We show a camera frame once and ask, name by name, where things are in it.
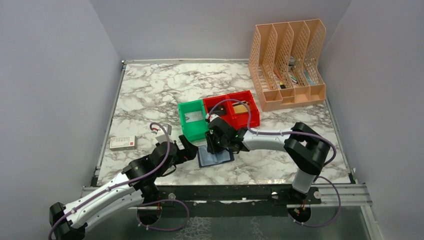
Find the navy blue card holder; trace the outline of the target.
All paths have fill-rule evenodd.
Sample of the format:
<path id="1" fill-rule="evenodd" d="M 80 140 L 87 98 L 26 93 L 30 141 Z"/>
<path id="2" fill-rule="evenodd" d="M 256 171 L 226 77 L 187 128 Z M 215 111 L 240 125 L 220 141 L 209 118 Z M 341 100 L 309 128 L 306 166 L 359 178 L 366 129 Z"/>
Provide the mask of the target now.
<path id="1" fill-rule="evenodd" d="M 225 149 L 218 153 L 210 153 L 207 151 L 206 145 L 198 147 L 197 159 L 200 168 L 230 163 L 235 160 L 234 154 L 232 152 Z"/>

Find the green plastic bin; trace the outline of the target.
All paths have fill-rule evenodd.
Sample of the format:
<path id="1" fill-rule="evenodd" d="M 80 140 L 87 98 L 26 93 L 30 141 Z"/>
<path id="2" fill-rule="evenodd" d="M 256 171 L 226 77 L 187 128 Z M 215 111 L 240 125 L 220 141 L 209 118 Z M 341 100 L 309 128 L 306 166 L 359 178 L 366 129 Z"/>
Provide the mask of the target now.
<path id="1" fill-rule="evenodd" d="M 203 120 L 189 122 L 185 121 L 185 113 L 202 111 Z M 206 111 L 204 103 L 201 99 L 183 102 L 178 104 L 178 112 L 181 122 L 183 135 L 190 141 L 200 141 L 205 139 L 205 132 L 208 130 L 208 124 L 205 121 Z"/>

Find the red double bin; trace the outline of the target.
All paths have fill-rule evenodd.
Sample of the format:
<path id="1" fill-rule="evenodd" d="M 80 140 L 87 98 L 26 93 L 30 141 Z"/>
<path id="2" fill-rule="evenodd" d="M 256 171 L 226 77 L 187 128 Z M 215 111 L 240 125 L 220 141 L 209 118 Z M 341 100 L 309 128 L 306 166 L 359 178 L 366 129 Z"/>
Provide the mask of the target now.
<path id="1" fill-rule="evenodd" d="M 241 102 L 248 102 L 251 113 L 250 127 L 255 128 L 260 126 L 260 113 L 254 101 L 253 95 L 249 90 L 204 98 L 202 101 L 205 112 L 209 113 L 217 103 L 225 99 L 235 99 Z M 227 115 L 220 117 L 236 130 L 247 127 L 249 113 L 235 114 L 232 103 L 235 103 L 235 101 L 226 101 L 219 104 L 226 107 L 227 110 Z"/>

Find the peach desk file organizer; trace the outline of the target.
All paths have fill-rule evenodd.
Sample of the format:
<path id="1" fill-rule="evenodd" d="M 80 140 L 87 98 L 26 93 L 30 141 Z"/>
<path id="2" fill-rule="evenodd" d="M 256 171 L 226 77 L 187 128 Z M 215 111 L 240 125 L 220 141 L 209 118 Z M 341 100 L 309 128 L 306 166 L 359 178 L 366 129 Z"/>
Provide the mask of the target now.
<path id="1" fill-rule="evenodd" d="M 326 84 L 318 70 L 325 37 L 319 18 L 255 26 L 248 69 L 262 111 L 326 100 Z"/>

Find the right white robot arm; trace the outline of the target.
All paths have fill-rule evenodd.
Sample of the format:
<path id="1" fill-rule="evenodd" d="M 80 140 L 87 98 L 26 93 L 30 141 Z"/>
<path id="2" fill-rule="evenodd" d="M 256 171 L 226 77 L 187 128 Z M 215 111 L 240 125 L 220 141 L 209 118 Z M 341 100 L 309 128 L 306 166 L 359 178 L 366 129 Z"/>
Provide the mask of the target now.
<path id="1" fill-rule="evenodd" d="M 312 183 L 320 175 L 329 151 L 334 147 L 303 122 L 297 122 L 289 130 L 260 131 L 247 127 L 235 129 L 216 117 L 209 121 L 205 138 L 207 151 L 211 154 L 224 150 L 233 154 L 256 150 L 287 153 L 298 167 L 288 190 L 289 199 L 296 204 L 308 198 Z"/>

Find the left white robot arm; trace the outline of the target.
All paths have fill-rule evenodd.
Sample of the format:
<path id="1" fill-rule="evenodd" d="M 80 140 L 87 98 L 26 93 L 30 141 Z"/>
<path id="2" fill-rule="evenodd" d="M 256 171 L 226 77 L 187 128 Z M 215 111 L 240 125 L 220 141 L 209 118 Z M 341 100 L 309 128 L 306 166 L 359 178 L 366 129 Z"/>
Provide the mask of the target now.
<path id="1" fill-rule="evenodd" d="M 166 137 L 150 154 L 131 161 L 95 191 L 67 204 L 51 205 L 48 239 L 82 240 L 88 231 L 116 212 L 138 204 L 160 203 L 156 178 L 163 177 L 172 166 L 193 160 L 199 150 L 184 135 L 179 139 L 183 149 Z"/>

